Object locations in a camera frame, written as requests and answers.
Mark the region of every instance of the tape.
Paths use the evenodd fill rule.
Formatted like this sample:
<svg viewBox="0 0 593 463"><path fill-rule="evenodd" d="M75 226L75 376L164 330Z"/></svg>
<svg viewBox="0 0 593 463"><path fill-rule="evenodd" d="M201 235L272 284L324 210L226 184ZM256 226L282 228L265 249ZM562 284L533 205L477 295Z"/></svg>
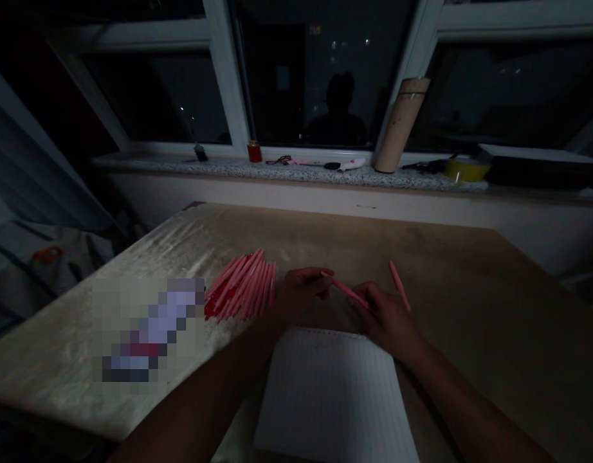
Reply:
<svg viewBox="0 0 593 463"><path fill-rule="evenodd" d="M491 164L483 164L476 159L449 159L444 168L444 175L459 181L483 180L491 169Z"/></svg>

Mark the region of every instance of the silhouette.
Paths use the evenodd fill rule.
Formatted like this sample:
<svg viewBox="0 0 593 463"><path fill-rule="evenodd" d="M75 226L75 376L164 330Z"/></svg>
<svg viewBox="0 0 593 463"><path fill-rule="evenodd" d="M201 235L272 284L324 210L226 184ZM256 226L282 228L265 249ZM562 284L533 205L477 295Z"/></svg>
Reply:
<svg viewBox="0 0 593 463"><path fill-rule="evenodd" d="M325 103L329 112L314 119L305 129L313 145L362 146L367 143L367 130L363 120L348 113L354 91L351 73L335 74L327 88Z"/></svg>

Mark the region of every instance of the hand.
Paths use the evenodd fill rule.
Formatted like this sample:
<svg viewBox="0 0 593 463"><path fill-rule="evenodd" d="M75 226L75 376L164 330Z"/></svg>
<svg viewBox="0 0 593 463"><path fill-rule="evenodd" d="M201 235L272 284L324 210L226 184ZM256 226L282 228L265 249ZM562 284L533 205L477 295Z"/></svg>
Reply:
<svg viewBox="0 0 593 463"><path fill-rule="evenodd" d="M329 286L333 281L329 277L323 277L320 272L335 274L333 270L317 267L296 269L286 273L284 284L267 313L277 317L286 327L294 325L314 296L322 300L329 297Z"/></svg>
<svg viewBox="0 0 593 463"><path fill-rule="evenodd" d="M365 334L389 354L410 366L427 342L401 298L385 293L374 282L362 283L353 291L370 304L370 310L367 310L357 300L347 299L361 318Z"/></svg>

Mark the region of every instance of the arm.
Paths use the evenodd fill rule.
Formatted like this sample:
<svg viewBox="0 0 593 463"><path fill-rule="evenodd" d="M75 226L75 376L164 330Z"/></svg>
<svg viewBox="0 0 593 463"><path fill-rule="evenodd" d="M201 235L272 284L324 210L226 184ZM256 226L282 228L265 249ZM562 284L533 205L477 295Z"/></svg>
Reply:
<svg viewBox="0 0 593 463"><path fill-rule="evenodd" d="M117 462L204 462L219 446L284 331L312 297L328 297L323 268L293 270L272 307L162 400L113 453Z"/></svg>
<svg viewBox="0 0 593 463"><path fill-rule="evenodd" d="M348 300L367 335L415 374L468 462L553 462L420 335L400 297L384 293L373 282L355 287L354 292L374 308L375 315Z"/></svg>

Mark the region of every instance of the notepad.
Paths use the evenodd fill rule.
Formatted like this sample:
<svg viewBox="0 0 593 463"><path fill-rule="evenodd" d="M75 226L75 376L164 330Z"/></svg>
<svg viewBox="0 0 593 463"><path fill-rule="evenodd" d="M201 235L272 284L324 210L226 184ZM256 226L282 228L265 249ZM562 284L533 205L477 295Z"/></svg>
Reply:
<svg viewBox="0 0 593 463"><path fill-rule="evenodd" d="M393 358L365 336L310 328L275 347L253 446L329 463L419 462Z"/></svg>

